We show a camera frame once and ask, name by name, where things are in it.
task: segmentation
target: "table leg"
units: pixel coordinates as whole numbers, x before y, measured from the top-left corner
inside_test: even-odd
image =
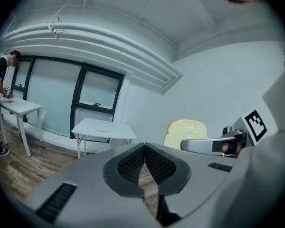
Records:
[[[40,116],[41,116],[41,109],[38,109],[38,110],[37,110],[37,116],[38,116],[39,139],[40,139],[40,142],[43,142],[42,130],[41,130],[41,119],[40,119]]]
[[[79,134],[76,134],[76,140],[77,140],[77,152],[78,152],[78,158],[80,159],[80,148],[79,148]]]
[[[28,141],[27,141],[27,137],[26,137],[25,131],[24,131],[23,117],[22,117],[22,115],[17,115],[17,118],[19,119],[20,130],[21,130],[21,136],[22,136],[24,148],[25,148],[25,150],[26,150],[26,152],[27,152],[28,157],[31,157],[32,154],[30,153],[29,145],[28,145]]]
[[[20,124],[19,124],[19,117],[16,116],[17,118],[17,128],[18,128],[18,133],[21,134],[21,130],[20,130]]]
[[[86,137],[85,137],[85,135],[84,135],[84,147],[85,147],[85,156],[86,156]]]
[[[1,131],[2,131],[2,135],[3,135],[4,143],[5,143],[5,144],[8,144],[8,141],[7,141],[6,135],[5,135],[4,126],[3,126],[3,119],[2,119],[2,114],[1,114],[1,107],[0,107],[0,125],[1,125]]]

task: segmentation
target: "white wall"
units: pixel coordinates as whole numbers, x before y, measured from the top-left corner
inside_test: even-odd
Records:
[[[23,28],[30,25],[40,23],[57,22],[57,17],[51,19],[57,9],[43,9],[23,15],[23,11],[19,11],[18,24],[14,29]],[[104,29],[120,33],[138,43],[148,47],[158,53],[166,60],[172,62],[175,57],[175,49],[156,33],[142,26],[138,22],[122,15],[110,13],[104,10],[86,9],[66,7],[59,12],[59,17],[63,22],[82,23],[87,25],[98,26]]]
[[[137,142],[163,143],[172,121],[203,122],[208,137],[220,137],[226,125],[255,107],[284,71],[284,45],[245,42],[186,57],[174,63],[184,74],[165,95],[130,84],[121,122]]]

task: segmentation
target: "ceiling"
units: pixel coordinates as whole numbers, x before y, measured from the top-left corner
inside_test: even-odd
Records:
[[[85,9],[108,9],[131,17],[157,31],[176,50],[198,34],[215,35],[232,18],[267,9],[263,4],[235,5],[224,0],[23,0],[22,7],[26,12],[32,12],[62,7],[66,3]]]

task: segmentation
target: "vent grille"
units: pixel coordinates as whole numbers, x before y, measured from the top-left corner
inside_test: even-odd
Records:
[[[211,168],[220,170],[220,171],[227,171],[227,172],[230,172],[232,169],[232,166],[222,165],[222,164],[218,164],[218,163],[214,163],[214,162],[210,163],[208,166]]]
[[[63,183],[49,199],[37,210],[36,214],[49,223],[53,223],[66,205],[77,186]]]

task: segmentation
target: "wooden floor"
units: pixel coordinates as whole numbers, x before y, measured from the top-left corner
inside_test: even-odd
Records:
[[[4,121],[10,154],[0,158],[0,185],[4,191],[23,201],[28,193],[46,178],[77,159],[77,152],[41,143],[26,135],[31,157],[28,157],[17,128]],[[0,129],[0,141],[3,140]],[[144,165],[139,186],[145,191],[145,204],[153,216],[158,205],[158,186]]]

